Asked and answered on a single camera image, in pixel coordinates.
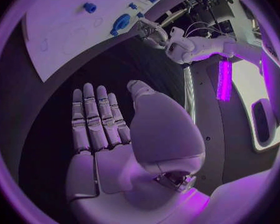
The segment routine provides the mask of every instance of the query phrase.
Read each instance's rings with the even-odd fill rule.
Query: purple led light
[[[219,62],[219,77],[217,99],[220,101],[229,101],[232,88],[232,62]]]

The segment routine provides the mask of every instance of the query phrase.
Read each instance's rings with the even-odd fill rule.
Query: light bar
[[[229,101],[232,89],[232,62],[219,62],[219,77],[217,99],[220,101]]]

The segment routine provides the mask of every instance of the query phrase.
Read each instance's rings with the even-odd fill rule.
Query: purple light
[[[229,101],[232,88],[232,62],[219,62],[219,77],[217,99],[220,101]]]

